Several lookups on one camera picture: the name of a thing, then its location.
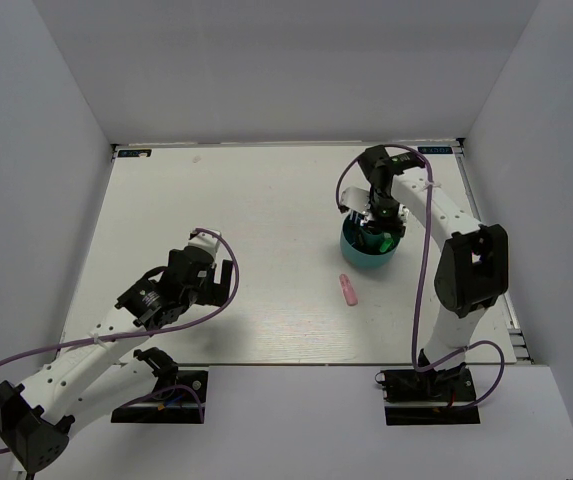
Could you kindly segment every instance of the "wall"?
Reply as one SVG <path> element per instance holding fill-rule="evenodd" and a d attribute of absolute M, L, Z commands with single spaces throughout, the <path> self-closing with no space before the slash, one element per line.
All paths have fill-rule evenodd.
<path fill-rule="evenodd" d="M 109 172 L 110 146 L 35 7 L 0 0 L 0 358 L 58 339 Z"/>
<path fill-rule="evenodd" d="M 573 2 L 540 4 L 466 147 L 485 219 L 509 232 L 528 345 L 573 421 Z"/>
<path fill-rule="evenodd" d="M 35 0 L 113 143 L 464 136 L 537 0 Z"/>

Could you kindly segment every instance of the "white platform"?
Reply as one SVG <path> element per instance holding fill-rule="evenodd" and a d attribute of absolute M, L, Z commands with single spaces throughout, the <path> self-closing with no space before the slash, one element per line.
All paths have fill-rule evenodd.
<path fill-rule="evenodd" d="M 386 426 L 375 367 L 213 367 L 205 425 L 75 437 L 39 480 L 566 480 L 573 429 L 547 367 L 509 367 L 466 426 Z M 495 366 L 472 368 L 481 391 Z"/>
<path fill-rule="evenodd" d="M 411 217 L 389 265 L 351 268 L 339 251 L 343 217 L 334 203 L 341 171 L 365 146 L 227 146 L 157 148 L 148 158 L 117 158 L 91 250 L 66 322 L 80 338 L 143 272 L 165 265 L 197 226 L 223 232 L 238 256 L 241 288 L 219 318 L 155 337 L 183 364 L 408 364 L 424 230 Z M 435 179 L 470 212 L 452 155 L 430 157 Z M 367 187 L 359 168 L 344 185 Z M 438 301 L 432 244 L 420 344 L 430 335 Z M 347 307 L 338 277 L 347 273 L 359 305 Z M 193 307 L 185 320 L 212 310 Z M 515 356 L 503 302 L 486 314 L 474 340 L 497 342 Z M 493 349 L 468 355 L 494 363 Z"/>

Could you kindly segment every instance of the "blue bowl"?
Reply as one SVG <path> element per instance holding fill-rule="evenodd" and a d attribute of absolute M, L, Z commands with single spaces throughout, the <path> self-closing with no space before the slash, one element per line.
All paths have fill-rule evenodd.
<path fill-rule="evenodd" d="M 344 258 L 348 261 L 348 263 L 356 266 L 357 268 L 371 269 L 379 268 L 390 261 L 393 254 L 397 250 L 397 247 L 399 246 L 399 242 L 397 245 L 395 245 L 394 248 L 387 251 L 386 253 L 380 253 L 377 255 L 364 253 L 352 245 L 355 243 L 353 227 L 353 222 L 349 217 L 346 217 L 344 224 L 342 225 L 342 233 L 339 238 L 339 246 L 342 249 L 342 255 L 344 255 Z M 362 236 L 366 245 L 381 243 L 383 239 L 383 235 L 369 235 L 365 231 L 362 231 Z"/>

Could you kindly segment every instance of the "black label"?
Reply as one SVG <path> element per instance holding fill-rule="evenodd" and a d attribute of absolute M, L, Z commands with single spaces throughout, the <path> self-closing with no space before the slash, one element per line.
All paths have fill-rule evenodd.
<path fill-rule="evenodd" d="M 417 151 L 423 155 L 452 155 L 451 147 L 417 147 Z"/>
<path fill-rule="evenodd" d="M 151 153 L 152 150 L 150 148 L 146 150 L 120 150 L 117 152 L 117 156 L 119 158 L 150 157 Z"/>

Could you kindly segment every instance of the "pink marker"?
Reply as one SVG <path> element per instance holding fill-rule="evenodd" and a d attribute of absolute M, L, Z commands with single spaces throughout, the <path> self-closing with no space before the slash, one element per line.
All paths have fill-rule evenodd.
<path fill-rule="evenodd" d="M 344 294 L 344 298 L 346 299 L 346 304 L 349 307 L 353 307 L 357 305 L 357 294 L 355 293 L 355 289 L 350 284 L 350 280 L 345 273 L 342 273 L 339 276 L 339 283 L 342 286 L 342 293 Z"/>

